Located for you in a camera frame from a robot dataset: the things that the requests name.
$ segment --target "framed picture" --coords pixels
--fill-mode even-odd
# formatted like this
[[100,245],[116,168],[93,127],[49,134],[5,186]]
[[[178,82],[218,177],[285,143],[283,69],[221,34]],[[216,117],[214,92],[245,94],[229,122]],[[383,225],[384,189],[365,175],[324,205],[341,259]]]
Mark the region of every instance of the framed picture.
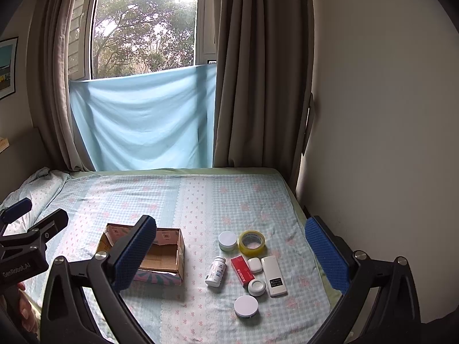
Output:
[[0,41],[0,99],[13,94],[17,38]]

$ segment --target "mattress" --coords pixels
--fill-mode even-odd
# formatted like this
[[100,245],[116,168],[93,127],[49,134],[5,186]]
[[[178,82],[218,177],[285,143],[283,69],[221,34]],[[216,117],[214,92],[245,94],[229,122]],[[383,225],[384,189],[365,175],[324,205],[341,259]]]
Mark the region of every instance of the mattress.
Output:
[[[327,318],[330,300],[326,279],[321,278],[304,237],[304,215],[300,216],[282,177],[263,169],[199,171],[78,173],[71,177],[42,170],[5,200],[4,205],[10,205],[29,196],[34,204],[34,211],[8,232],[25,231],[62,208],[69,215],[69,225],[48,243],[46,257],[48,262],[58,255],[78,261],[92,257],[108,222],[132,225],[141,215],[151,215],[158,226],[180,227],[185,241],[181,286],[134,281],[121,293],[155,343],[213,343],[217,333],[222,343],[307,342]],[[223,253],[218,234],[248,229],[265,235],[266,254],[277,256],[288,295],[261,296],[259,314],[244,321],[233,311],[235,299],[246,294],[234,271],[226,270],[219,288],[208,288],[203,275],[215,256],[228,259],[238,254]],[[45,281],[45,273],[26,281],[29,295],[38,304]],[[115,342],[91,291],[85,292],[103,336]]]

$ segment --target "wall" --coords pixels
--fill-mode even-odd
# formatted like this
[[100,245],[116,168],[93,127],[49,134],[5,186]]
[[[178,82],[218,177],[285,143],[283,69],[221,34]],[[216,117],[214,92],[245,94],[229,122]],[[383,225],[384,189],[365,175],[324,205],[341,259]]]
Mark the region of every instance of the wall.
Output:
[[459,34],[437,0],[314,0],[302,200],[352,249],[407,257],[423,322],[459,304]]
[[0,40],[18,36],[15,86],[16,92],[0,99],[0,136],[14,141],[32,128],[27,96],[27,42],[35,0],[24,0],[11,18]]

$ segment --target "yellow tape roll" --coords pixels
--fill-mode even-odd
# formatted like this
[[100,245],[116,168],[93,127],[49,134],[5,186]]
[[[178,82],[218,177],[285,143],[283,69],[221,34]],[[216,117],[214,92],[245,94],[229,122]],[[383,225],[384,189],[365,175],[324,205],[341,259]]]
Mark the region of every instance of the yellow tape roll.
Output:
[[247,230],[239,237],[239,250],[249,257],[259,255],[264,249],[264,236],[256,230]]

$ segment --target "metal bolt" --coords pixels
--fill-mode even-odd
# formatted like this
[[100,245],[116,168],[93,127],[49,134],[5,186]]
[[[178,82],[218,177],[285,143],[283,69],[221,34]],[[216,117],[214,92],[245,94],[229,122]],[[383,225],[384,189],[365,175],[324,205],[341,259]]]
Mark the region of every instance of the metal bolt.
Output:
[[94,255],[96,260],[103,260],[105,257],[107,257],[107,252],[105,251],[99,251]]
[[62,264],[63,262],[64,262],[64,256],[57,256],[57,257],[54,259],[54,264],[55,264],[55,265]]
[[367,254],[364,251],[355,251],[354,256],[357,260],[365,260],[367,258]]
[[400,264],[400,265],[403,265],[405,266],[406,264],[408,264],[408,261],[405,257],[403,256],[400,256],[400,257],[397,257],[397,262]]

